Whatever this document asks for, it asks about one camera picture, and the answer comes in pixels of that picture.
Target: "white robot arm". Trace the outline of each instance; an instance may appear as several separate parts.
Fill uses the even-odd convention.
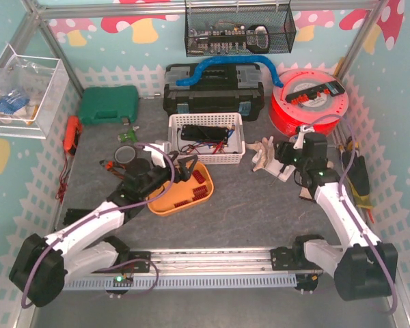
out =
[[[391,295],[388,280],[370,249],[375,246],[392,280],[395,280],[398,252],[390,243],[382,243],[369,229],[353,206],[345,187],[339,190],[338,173],[327,167],[327,139],[321,133],[306,132],[302,126],[296,148],[290,142],[281,143],[275,159],[283,167],[292,165],[301,177],[301,186],[307,188],[327,214],[341,244],[341,249],[329,245],[320,236],[300,236],[300,245],[294,247],[305,258],[334,278],[339,295],[346,301]]]

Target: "blue object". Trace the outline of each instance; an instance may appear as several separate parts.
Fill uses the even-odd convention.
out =
[[[29,97],[24,91],[14,90],[0,99],[0,113],[12,115],[29,103]]]
[[[271,72],[272,82],[276,87],[283,87],[281,80],[279,79],[276,67],[273,62],[265,57],[260,55],[250,55],[250,56],[218,56],[211,57],[203,60],[199,65],[196,66],[194,74],[192,77],[187,79],[177,80],[176,85],[178,87],[189,87],[190,85],[195,85],[199,82],[200,77],[204,70],[211,65],[222,65],[222,64],[248,64],[248,63],[262,63],[267,66]]]

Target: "aluminum rail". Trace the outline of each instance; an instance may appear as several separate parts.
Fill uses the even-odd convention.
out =
[[[293,10],[373,10],[379,0],[292,0]],[[288,4],[288,0],[256,1],[195,1],[194,7],[232,8],[244,6]],[[143,16],[184,14],[184,1],[164,3],[110,3],[100,5],[37,5],[38,13],[43,20],[55,18],[94,18],[109,16]]]

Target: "wire mesh basket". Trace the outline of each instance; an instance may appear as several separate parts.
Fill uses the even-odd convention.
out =
[[[252,5],[236,0],[206,6],[185,0],[187,57],[290,53],[295,36],[290,2]]]

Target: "linear rail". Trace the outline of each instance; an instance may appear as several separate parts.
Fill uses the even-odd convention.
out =
[[[273,271],[274,247],[225,249],[153,249],[151,259],[160,272],[159,289],[295,287],[296,274],[322,270]],[[116,284],[118,274],[93,274],[73,281],[64,290],[146,289],[155,272],[134,274],[134,284]]]

